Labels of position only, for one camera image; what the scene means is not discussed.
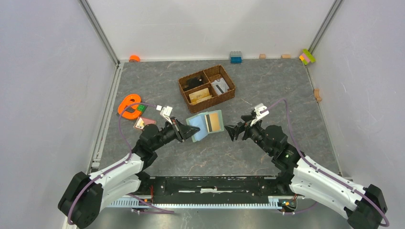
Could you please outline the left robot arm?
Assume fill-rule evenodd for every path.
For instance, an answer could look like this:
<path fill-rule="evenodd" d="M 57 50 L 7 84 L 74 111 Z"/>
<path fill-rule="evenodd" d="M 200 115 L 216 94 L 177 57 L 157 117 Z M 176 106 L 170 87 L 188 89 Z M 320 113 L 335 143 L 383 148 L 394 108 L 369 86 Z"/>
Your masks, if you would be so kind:
<path fill-rule="evenodd" d="M 149 191 L 150 181 L 144 170 L 157 158 L 156 150 L 173 140 L 184 142 L 200 131 L 171 117 L 159 129 L 155 124 L 144 126 L 139 140 L 126 156 L 110 166 L 91 173 L 76 173 L 58 203 L 69 225 L 88 227 L 98 214 L 124 195 Z"/>

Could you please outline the black item in basket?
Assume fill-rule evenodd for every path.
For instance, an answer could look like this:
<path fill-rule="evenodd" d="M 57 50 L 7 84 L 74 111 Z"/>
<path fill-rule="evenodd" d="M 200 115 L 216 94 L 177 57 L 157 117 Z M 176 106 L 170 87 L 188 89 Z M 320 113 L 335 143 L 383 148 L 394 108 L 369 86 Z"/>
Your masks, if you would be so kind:
<path fill-rule="evenodd" d="M 191 90 L 195 87 L 201 86 L 204 84 L 201 76 L 190 78 L 186 81 L 187 86 L 184 88 L 185 91 Z"/>

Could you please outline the gold credit card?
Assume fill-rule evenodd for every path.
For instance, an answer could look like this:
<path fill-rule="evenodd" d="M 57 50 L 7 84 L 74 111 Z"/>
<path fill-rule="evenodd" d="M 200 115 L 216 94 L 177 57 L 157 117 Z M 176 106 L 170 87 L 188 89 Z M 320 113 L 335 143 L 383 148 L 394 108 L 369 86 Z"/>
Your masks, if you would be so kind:
<path fill-rule="evenodd" d="M 198 99 L 204 98 L 209 95 L 211 95 L 211 94 L 210 94 L 210 91 L 208 88 L 198 90 L 194 93 L 189 94 L 190 102 L 192 103 Z"/>

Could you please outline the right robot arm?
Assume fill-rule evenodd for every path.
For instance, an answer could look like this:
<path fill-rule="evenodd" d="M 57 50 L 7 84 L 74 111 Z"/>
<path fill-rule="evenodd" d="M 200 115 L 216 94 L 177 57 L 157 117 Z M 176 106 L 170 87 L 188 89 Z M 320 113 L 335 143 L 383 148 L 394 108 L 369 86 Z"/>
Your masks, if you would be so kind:
<path fill-rule="evenodd" d="M 387 226 L 384 216 L 387 205 L 381 189 L 368 187 L 347 180 L 299 151 L 288 143 L 288 136 L 277 125 L 261 127 L 261 121 L 253 122 L 251 115 L 243 115 L 242 122 L 225 125 L 232 141 L 243 134 L 242 139 L 251 139 L 280 170 L 276 189 L 282 195 L 293 192 L 311 198 L 334 210 L 347 219 L 354 229 L 377 229 Z"/>

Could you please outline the orange letter e toy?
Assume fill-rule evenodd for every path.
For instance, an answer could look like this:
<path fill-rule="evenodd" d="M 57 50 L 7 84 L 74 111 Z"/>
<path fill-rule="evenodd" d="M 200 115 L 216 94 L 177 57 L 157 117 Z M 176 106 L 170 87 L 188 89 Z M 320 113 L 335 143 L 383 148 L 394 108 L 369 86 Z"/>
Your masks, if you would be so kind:
<path fill-rule="evenodd" d="M 127 120 L 135 120 L 143 113 L 141 110 L 139 110 L 139 105 L 136 104 L 140 102 L 141 97 L 138 94 L 129 94 L 118 106 L 117 112 Z"/>

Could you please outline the pink square card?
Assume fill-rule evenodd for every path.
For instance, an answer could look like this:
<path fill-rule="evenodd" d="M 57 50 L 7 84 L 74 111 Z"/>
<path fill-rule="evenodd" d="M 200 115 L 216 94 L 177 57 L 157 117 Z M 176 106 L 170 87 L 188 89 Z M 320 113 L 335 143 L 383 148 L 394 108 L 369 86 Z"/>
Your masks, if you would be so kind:
<path fill-rule="evenodd" d="M 135 129 L 143 130 L 145 126 L 149 124 L 156 124 L 157 121 L 149 118 L 145 118 L 143 116 L 139 116 L 134 124 Z"/>

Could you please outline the curved wooden arch block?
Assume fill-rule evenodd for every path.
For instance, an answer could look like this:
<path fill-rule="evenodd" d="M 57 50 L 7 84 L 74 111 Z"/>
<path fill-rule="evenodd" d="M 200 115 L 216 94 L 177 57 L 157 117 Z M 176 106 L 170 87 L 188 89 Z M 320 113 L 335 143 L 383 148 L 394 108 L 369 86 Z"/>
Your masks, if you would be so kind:
<path fill-rule="evenodd" d="M 322 98 L 320 96 L 320 89 L 319 88 L 315 88 L 313 90 L 313 94 L 314 94 L 314 97 L 315 97 L 315 100 L 316 100 L 317 103 L 322 101 Z"/>

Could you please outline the light blue card holder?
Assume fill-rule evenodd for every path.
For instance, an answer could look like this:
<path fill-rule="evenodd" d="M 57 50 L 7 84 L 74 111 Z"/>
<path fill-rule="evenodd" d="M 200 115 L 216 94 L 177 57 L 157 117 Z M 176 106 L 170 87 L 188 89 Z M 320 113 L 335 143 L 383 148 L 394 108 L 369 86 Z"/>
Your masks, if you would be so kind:
<path fill-rule="evenodd" d="M 206 121 L 204 116 L 206 114 L 209 113 L 213 113 L 213 112 L 218 112 L 219 116 L 220 116 L 220 124 L 221 124 L 221 130 L 218 132 L 222 132 L 224 131 L 224 123 L 223 123 L 223 117 L 222 117 L 222 110 L 215 110 L 215 111 L 210 111 L 210 112 L 203 112 L 203 113 L 199 113 L 197 115 L 194 115 L 192 117 L 189 117 L 186 119 L 186 123 L 187 125 L 192 125 L 192 126 L 197 126 L 199 127 L 201 130 L 199 132 L 197 132 L 194 136 L 196 138 L 197 141 L 201 141 L 202 139 L 204 139 L 206 136 L 208 136 L 209 134 L 213 134 L 213 133 L 218 133 L 218 132 L 212 132 L 212 133 L 208 133 L 207 131 L 207 126 L 206 126 Z"/>

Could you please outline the green toy block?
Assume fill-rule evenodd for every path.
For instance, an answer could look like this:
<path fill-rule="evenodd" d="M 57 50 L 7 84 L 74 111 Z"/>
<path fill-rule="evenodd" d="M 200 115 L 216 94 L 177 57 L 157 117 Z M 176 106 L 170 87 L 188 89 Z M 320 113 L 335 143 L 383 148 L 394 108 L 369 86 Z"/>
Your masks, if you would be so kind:
<path fill-rule="evenodd" d="M 147 107 L 148 107 L 147 105 L 139 104 L 139 105 L 137 106 L 137 111 L 143 113 L 143 112 L 145 112 L 145 110 L 147 109 Z"/>

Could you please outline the orange round cap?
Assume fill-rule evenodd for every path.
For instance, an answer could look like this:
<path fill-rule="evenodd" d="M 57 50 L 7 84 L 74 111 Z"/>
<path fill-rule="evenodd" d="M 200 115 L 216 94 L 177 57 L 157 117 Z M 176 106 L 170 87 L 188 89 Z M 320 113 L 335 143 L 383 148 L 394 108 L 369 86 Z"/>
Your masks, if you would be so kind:
<path fill-rule="evenodd" d="M 140 62 L 140 58 L 137 55 L 131 55 L 129 57 L 129 62 Z"/>

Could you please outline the blue grey lego stack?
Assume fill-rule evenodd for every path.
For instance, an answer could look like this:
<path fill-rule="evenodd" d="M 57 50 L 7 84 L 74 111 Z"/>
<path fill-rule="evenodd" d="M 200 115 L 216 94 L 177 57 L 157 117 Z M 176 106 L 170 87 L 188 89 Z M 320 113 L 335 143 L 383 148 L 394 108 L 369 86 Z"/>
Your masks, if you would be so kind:
<path fill-rule="evenodd" d="M 230 63 L 242 63 L 243 55 L 241 51 L 231 51 L 229 53 Z"/>

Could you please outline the green pink lego stack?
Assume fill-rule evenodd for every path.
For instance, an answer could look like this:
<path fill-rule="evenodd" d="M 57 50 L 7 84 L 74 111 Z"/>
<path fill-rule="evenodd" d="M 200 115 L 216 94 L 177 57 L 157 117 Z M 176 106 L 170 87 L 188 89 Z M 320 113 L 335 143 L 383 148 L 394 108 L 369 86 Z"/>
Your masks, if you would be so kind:
<path fill-rule="evenodd" d="M 307 49 L 302 50 L 302 54 L 299 56 L 299 59 L 304 65 L 308 65 L 309 63 L 314 63 L 316 61 L 315 57 Z"/>

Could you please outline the white cards in basket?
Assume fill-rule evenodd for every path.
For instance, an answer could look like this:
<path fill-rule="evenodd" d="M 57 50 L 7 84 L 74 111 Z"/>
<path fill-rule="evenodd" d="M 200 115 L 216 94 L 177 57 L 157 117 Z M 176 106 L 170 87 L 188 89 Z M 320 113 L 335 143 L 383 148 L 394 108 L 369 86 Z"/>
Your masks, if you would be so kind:
<path fill-rule="evenodd" d="M 212 85 L 212 87 L 213 87 L 213 89 L 215 90 L 215 92 L 216 92 L 217 95 L 224 94 L 224 93 L 228 92 L 229 89 L 230 89 L 229 86 L 228 86 L 228 84 L 227 84 L 226 81 L 224 80 L 224 78 L 219 78 L 219 79 L 217 79 L 217 80 L 214 80 L 214 81 L 211 83 L 211 85 Z"/>

